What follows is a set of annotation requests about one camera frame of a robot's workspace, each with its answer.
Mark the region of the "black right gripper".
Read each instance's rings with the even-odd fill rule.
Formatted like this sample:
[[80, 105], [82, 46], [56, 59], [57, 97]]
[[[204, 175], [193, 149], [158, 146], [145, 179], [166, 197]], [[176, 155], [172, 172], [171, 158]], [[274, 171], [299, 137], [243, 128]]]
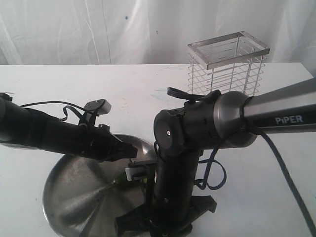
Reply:
[[151, 237], [186, 237], [192, 222], [217, 203], [211, 196], [193, 196], [200, 153], [181, 153], [174, 157], [160, 153], [151, 202], [115, 218], [118, 237], [127, 232], [150, 232]]

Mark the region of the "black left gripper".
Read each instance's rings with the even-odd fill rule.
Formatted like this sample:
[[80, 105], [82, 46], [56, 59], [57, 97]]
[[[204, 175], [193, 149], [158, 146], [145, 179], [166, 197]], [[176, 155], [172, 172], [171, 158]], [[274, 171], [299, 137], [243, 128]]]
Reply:
[[81, 155], [100, 162], [136, 158], [137, 148], [113, 135], [109, 126], [80, 124], [78, 129], [79, 133], [70, 137], [68, 154]]

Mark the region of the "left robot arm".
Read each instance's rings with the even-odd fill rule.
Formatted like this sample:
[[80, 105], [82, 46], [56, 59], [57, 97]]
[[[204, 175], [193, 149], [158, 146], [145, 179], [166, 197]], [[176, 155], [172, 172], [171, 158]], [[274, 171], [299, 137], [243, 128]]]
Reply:
[[109, 126], [95, 126], [96, 118], [112, 108], [107, 100], [90, 101], [83, 108], [68, 102], [64, 105], [64, 118], [57, 118], [32, 109], [31, 104], [18, 106], [10, 95], [1, 93], [0, 143], [99, 162], [137, 156], [137, 148], [113, 135]]

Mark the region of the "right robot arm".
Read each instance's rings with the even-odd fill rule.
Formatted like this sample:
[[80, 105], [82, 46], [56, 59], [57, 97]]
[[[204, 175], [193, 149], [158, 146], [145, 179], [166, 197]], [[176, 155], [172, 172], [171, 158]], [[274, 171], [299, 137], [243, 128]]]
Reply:
[[127, 232], [149, 232], [153, 237], [183, 237], [204, 213], [214, 212], [211, 196], [194, 196], [193, 188], [217, 190], [208, 176], [219, 149], [244, 148], [261, 136], [274, 153], [311, 235], [312, 217], [288, 169], [269, 138], [270, 133], [314, 132], [316, 80], [309, 79], [259, 96], [239, 91], [188, 94], [170, 87], [169, 96], [184, 106], [160, 111], [154, 120], [157, 163], [148, 172], [146, 201], [115, 219], [118, 237]]

